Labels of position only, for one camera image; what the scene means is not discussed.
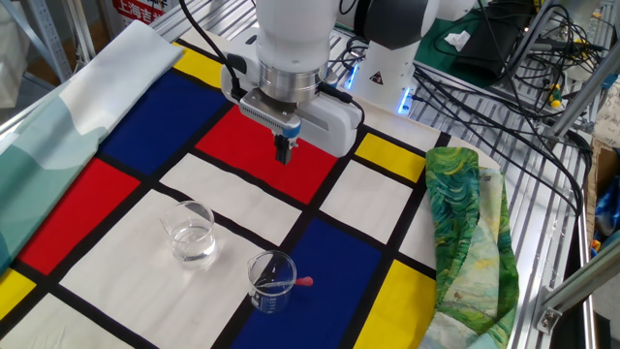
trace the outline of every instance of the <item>blue square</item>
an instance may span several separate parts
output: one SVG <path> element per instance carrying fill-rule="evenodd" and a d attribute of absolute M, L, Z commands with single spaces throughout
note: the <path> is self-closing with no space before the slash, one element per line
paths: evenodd
<path fill-rule="evenodd" d="M 312 276 L 312 287 L 295 286 L 280 312 L 254 310 L 232 348 L 336 348 L 375 271 L 381 252 L 314 219 L 291 258 L 297 277 Z"/>
<path fill-rule="evenodd" d="M 162 75 L 100 150 L 151 175 L 224 105 L 226 98 L 173 72 Z"/>

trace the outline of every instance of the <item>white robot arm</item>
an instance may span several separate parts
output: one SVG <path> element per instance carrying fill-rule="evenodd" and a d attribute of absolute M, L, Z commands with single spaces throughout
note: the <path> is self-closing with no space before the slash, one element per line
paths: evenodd
<path fill-rule="evenodd" d="M 273 131 L 276 159 L 284 164 L 291 159 L 296 138 L 337 157 L 356 140 L 362 111 L 326 82 L 336 6 L 336 0 L 259 0 L 260 28 L 241 33 L 225 52 L 247 91 L 236 101 L 231 75 L 223 67 L 225 96 Z"/>
<path fill-rule="evenodd" d="M 351 95 L 334 88 L 337 79 L 327 68 L 339 1 L 257 0 L 259 28 L 235 37 L 224 52 L 243 90 L 233 88 L 229 70 L 222 67 L 225 96 L 272 130 L 276 159 L 284 164 L 297 138 L 344 156 L 363 122 L 363 111 Z M 412 63 L 419 40 L 438 14 L 458 19 L 475 0 L 442 1 L 449 5 L 442 8 L 440 0 L 370 0 L 362 8 L 360 0 L 352 10 L 355 16 L 339 18 L 363 27 L 371 41 L 366 59 L 352 74 L 357 78 L 349 83 L 354 94 L 389 111 L 406 111 L 415 89 Z"/>
<path fill-rule="evenodd" d="M 355 28 L 370 44 L 345 87 L 386 111 L 408 114 L 417 89 L 413 61 L 421 38 L 435 18 L 461 19 L 476 0 L 353 1 L 352 10 L 338 21 Z"/>

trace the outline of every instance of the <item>white square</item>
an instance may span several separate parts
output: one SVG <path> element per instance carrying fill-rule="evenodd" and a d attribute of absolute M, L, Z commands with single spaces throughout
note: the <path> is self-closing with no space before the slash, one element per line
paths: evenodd
<path fill-rule="evenodd" d="M 428 191 L 419 203 L 414 220 L 407 230 L 407 235 L 399 251 L 405 256 L 435 269 L 435 222 L 430 209 Z"/>
<path fill-rule="evenodd" d="M 278 246 L 301 214 L 261 188 L 191 154 L 161 181 Z"/>
<path fill-rule="evenodd" d="M 410 187 L 351 161 L 321 211 L 387 243 L 411 193 Z"/>
<path fill-rule="evenodd" d="M 52 348 L 59 338 L 59 348 L 131 348 L 52 295 L 43 297 L 17 326 L 0 340 L 0 348 Z"/>
<path fill-rule="evenodd" d="M 246 263 L 262 250 L 216 225 L 215 262 L 183 270 L 158 219 L 176 204 L 147 193 L 60 283 L 160 348 L 208 348 L 246 296 Z"/>

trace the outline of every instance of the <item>yellow square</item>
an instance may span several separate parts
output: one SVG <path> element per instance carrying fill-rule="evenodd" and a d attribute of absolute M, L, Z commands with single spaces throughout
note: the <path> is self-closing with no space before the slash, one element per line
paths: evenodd
<path fill-rule="evenodd" d="M 417 183 L 426 159 L 375 135 L 364 137 L 356 155 Z"/>
<path fill-rule="evenodd" d="M 222 88 L 220 83 L 220 71 L 222 65 L 190 48 L 177 43 L 175 46 L 183 48 L 183 56 L 174 64 L 174 69 L 179 70 L 194 78 L 201 79 L 206 84 L 216 88 Z"/>
<path fill-rule="evenodd" d="M 0 277 L 0 319 L 4 318 L 36 284 L 19 272 L 8 268 Z"/>
<path fill-rule="evenodd" d="M 435 280 L 394 261 L 356 349 L 417 349 L 433 319 Z"/>

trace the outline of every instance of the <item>blue led light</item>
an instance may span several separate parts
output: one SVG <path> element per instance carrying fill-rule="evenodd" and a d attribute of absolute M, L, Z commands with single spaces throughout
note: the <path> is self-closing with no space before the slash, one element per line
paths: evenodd
<path fill-rule="evenodd" d="M 347 81 L 347 85 L 346 85 L 347 89 L 351 89 L 351 86 L 353 85 L 353 79 L 356 78 L 357 68 L 359 68 L 359 63 L 357 63 L 355 67 L 353 68 L 353 73 L 351 74 L 351 77 Z"/>
<path fill-rule="evenodd" d="M 405 107 L 405 102 L 407 102 L 407 97 L 409 97 L 409 91 L 411 90 L 411 87 L 407 87 L 407 89 L 405 90 L 405 94 L 403 95 L 403 98 L 400 100 L 400 106 L 398 107 L 398 113 L 407 113 L 407 111 L 405 111 L 403 109 L 403 107 Z"/>

